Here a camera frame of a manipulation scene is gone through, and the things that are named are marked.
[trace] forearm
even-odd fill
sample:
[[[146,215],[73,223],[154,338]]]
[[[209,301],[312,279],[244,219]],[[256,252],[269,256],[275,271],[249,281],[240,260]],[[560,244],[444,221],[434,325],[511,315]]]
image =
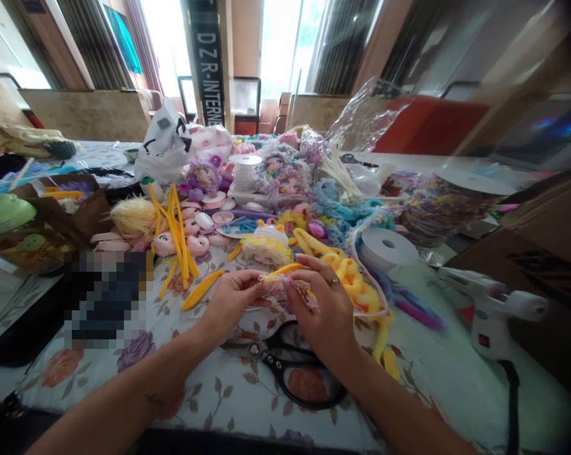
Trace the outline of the forearm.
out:
[[[355,365],[338,375],[369,414],[385,440],[401,454],[476,454],[451,428],[425,408],[361,352]]]
[[[28,453],[126,452],[215,349],[217,343],[208,333],[196,325],[118,374],[68,411]]]

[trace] cardboard box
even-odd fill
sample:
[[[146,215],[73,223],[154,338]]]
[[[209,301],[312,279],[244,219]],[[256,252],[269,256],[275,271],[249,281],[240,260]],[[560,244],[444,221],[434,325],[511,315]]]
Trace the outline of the cardboard box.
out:
[[[544,320],[512,319],[511,335],[571,391],[571,171],[503,202],[524,204],[446,266],[489,275],[509,291],[547,298]]]
[[[77,211],[69,215],[54,198],[37,197],[35,188],[30,183],[15,188],[14,193],[20,198],[29,201],[56,231],[70,240],[78,249],[90,248],[90,238],[94,234],[109,232],[112,221],[108,220],[111,206],[107,201],[104,190],[100,189],[98,182],[91,175],[56,175],[50,180],[48,177],[39,179],[46,186],[61,185],[70,181],[87,182],[94,189],[94,193],[89,196]]]

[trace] tablecloth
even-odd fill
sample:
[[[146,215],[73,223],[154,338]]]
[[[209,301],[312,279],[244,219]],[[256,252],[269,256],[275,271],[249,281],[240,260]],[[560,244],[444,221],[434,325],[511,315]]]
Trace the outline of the tablecloth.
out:
[[[115,152],[110,143],[82,142],[82,145],[85,151],[80,152],[78,158],[85,159],[88,166],[122,169],[130,166],[119,152],[129,148],[128,145],[117,145]],[[201,274],[191,283],[193,287],[213,270],[261,268],[241,257],[228,262],[228,253],[234,246],[212,246],[206,255],[197,258]],[[135,341],[126,349],[64,349],[62,329],[20,382],[18,389],[24,405],[62,413],[118,372],[195,324],[213,289],[196,308],[182,312],[181,304],[191,289],[184,291],[181,276],[176,274],[164,299],[159,299],[171,265],[169,260],[162,260],[155,266],[153,282],[147,286],[146,327]],[[401,283],[418,294],[448,325],[447,333],[439,334],[393,309],[395,322],[390,328],[388,348],[396,355],[401,383],[481,452],[504,453],[506,378],[498,365],[477,355],[468,342],[468,328],[460,323],[452,306],[452,301],[461,297],[431,286],[434,280],[433,271],[423,264],[406,267],[400,273]],[[32,304],[37,298],[35,295],[37,293],[32,293],[18,311]],[[15,316],[7,316],[0,322],[0,333]],[[238,326],[237,335],[249,339],[265,337],[291,318],[283,308],[249,312]],[[369,351],[376,337],[374,323],[358,319],[354,325],[358,341]],[[521,446],[555,452],[562,443],[565,429],[571,425],[571,397],[518,346],[514,346],[514,361],[522,382]],[[0,394],[7,395],[23,378],[25,370],[0,367],[0,382],[3,382]],[[293,376],[292,389],[317,396],[325,393],[312,372],[301,370]],[[183,393],[153,425],[245,434],[365,453],[385,450],[377,431],[350,397],[326,411],[300,408],[284,396],[264,365],[233,357],[221,349],[193,371],[183,384]]]

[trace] black scissors handle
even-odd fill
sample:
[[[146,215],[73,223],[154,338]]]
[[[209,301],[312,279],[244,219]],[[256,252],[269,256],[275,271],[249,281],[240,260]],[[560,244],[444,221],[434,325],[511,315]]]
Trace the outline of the black scissors handle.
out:
[[[290,325],[297,325],[298,323],[295,320],[284,322],[278,329],[275,334],[265,340],[265,344],[267,345],[268,350],[273,349],[283,349],[284,351],[294,351],[298,353],[305,354],[308,356],[306,360],[285,360],[283,358],[277,357],[275,354],[269,353],[262,362],[269,367],[275,378],[277,379],[277,383],[282,388],[286,396],[292,400],[294,403],[299,404],[307,409],[311,410],[325,410],[330,409],[339,404],[347,394],[347,390],[340,385],[340,389],[336,393],[334,397],[330,400],[318,403],[315,401],[303,401],[296,397],[290,389],[287,387],[286,384],[286,370],[288,368],[314,368],[316,370],[326,370],[325,365],[317,358],[315,353],[310,349],[303,349],[297,346],[293,346],[289,343],[286,343],[283,339],[282,333],[285,331],[286,327]]]
[[[342,384],[339,384],[340,389],[338,390],[338,392],[336,392],[336,395],[334,397],[332,397],[331,399],[329,399],[328,401],[316,402],[316,401],[301,400],[296,395],[294,395],[290,391],[290,389],[287,387],[286,377],[285,377],[286,376],[286,370],[288,368],[322,368],[322,369],[325,369],[325,366],[322,363],[320,363],[319,365],[316,365],[314,363],[284,360],[284,359],[280,359],[278,357],[275,357],[273,354],[267,355],[267,357],[265,357],[262,360],[262,362],[266,366],[269,367],[269,369],[271,370],[271,372],[275,376],[275,379],[277,379],[277,383],[279,384],[279,387],[282,388],[285,395],[290,400],[292,400],[294,403],[299,404],[300,406],[302,406],[304,408],[307,408],[310,410],[316,410],[316,411],[330,409],[330,408],[333,408],[334,406],[336,406],[337,404],[339,404],[344,399],[345,395],[347,394],[347,389],[345,389]]]

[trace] human hand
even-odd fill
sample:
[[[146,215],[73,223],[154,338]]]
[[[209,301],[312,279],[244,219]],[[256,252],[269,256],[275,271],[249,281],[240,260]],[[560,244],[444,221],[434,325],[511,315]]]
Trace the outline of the human hand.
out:
[[[329,283],[338,277],[328,263],[303,254],[297,254],[296,260],[307,269],[296,270],[289,277],[311,284],[318,308],[310,310],[288,282],[284,286],[285,293],[313,352],[343,382],[342,375],[351,369],[362,352],[353,332],[353,304],[341,283]]]
[[[227,341],[246,308],[250,305],[269,306],[262,296],[270,291],[268,281],[258,281],[259,270],[240,270],[226,273],[218,281],[218,287],[208,303],[199,323],[207,326],[207,333],[220,345]]]

